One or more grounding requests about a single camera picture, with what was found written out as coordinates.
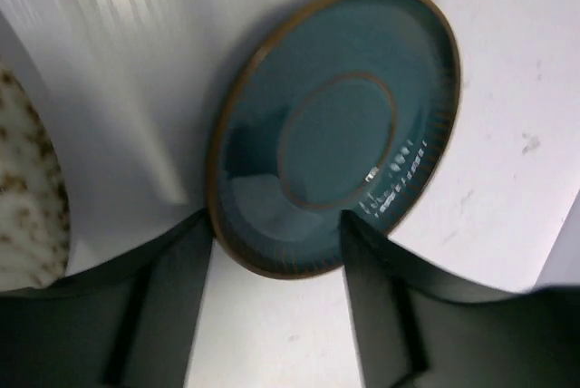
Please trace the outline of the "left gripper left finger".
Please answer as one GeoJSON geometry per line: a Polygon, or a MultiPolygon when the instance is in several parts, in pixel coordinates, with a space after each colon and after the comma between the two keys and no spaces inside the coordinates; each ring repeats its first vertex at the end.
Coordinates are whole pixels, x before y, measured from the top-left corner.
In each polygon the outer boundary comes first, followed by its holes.
{"type": "Polygon", "coordinates": [[[4,387],[182,387],[212,249],[201,210],[42,289],[1,295],[4,387]]]}

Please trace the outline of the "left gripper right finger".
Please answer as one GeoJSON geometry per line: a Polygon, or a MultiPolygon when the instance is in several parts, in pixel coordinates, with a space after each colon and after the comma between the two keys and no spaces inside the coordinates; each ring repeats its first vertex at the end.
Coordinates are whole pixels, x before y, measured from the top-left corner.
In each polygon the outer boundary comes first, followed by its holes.
{"type": "Polygon", "coordinates": [[[484,286],[340,220],[359,367],[368,387],[576,387],[579,290],[484,286]]]}

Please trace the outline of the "teal dark saucer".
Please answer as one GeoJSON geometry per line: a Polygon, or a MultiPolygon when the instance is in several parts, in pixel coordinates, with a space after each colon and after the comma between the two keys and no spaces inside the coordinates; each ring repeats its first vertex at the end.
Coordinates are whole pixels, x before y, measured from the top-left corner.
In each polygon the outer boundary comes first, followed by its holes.
{"type": "Polygon", "coordinates": [[[261,276],[343,263],[340,216],[383,235],[416,205],[448,147],[461,62],[432,0],[311,0],[229,86],[210,142],[220,246],[261,276]]]}

